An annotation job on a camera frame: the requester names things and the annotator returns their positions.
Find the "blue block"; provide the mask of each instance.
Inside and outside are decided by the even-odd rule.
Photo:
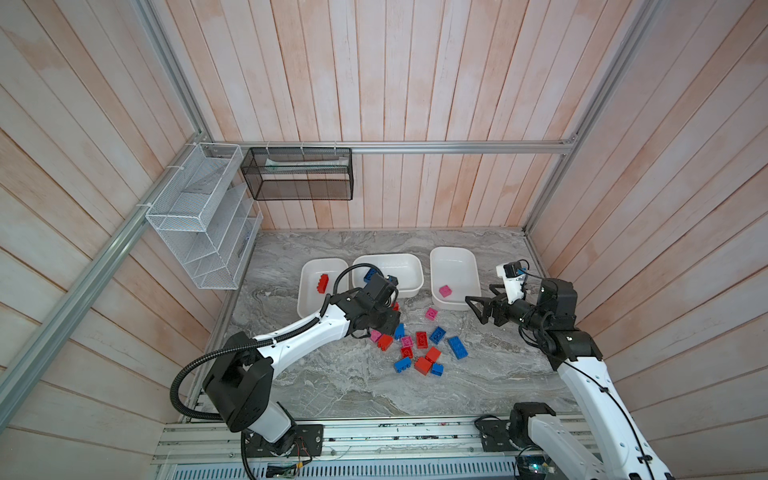
[[[464,344],[460,339],[458,339],[457,336],[452,336],[449,338],[448,344],[451,346],[451,350],[453,350],[453,353],[456,355],[457,359],[461,360],[469,355],[467,353],[467,349],[464,348]]]
[[[445,330],[443,330],[440,327],[437,327],[434,332],[432,332],[432,335],[429,336],[429,339],[433,341],[436,345],[440,343],[440,340],[442,340],[442,337],[445,336]]]
[[[405,369],[411,368],[411,359],[409,357],[406,357],[399,362],[395,362],[395,371],[397,373],[402,372]]]
[[[400,340],[404,336],[406,336],[406,326],[400,323],[395,329],[395,340]]]
[[[373,276],[374,273],[376,273],[376,270],[371,268],[368,270],[368,273],[366,273],[366,275],[362,279],[365,280],[366,283],[368,283],[371,281],[371,277]]]

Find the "marble tabletop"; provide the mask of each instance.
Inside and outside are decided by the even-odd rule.
[[[441,310],[436,322],[424,317],[432,306],[429,252],[464,247],[477,259],[483,294],[500,283],[495,266],[531,254],[516,229],[375,230],[259,233],[253,259],[235,307],[228,335],[268,333],[299,319],[296,301],[301,268],[309,260],[338,257],[352,264],[371,253],[413,253],[422,262],[424,286],[401,299],[401,323],[414,336],[441,326],[459,336],[469,356],[457,360],[446,341],[442,377],[413,368],[396,373],[399,343],[382,352],[370,339],[346,337],[303,357],[273,382],[272,398],[296,418],[359,418],[398,415],[508,415],[516,402],[546,402],[559,412],[577,411],[573,396],[539,351],[523,343],[517,328],[481,325],[470,312]],[[531,288],[536,289],[534,279]],[[414,349],[414,355],[425,350]]]

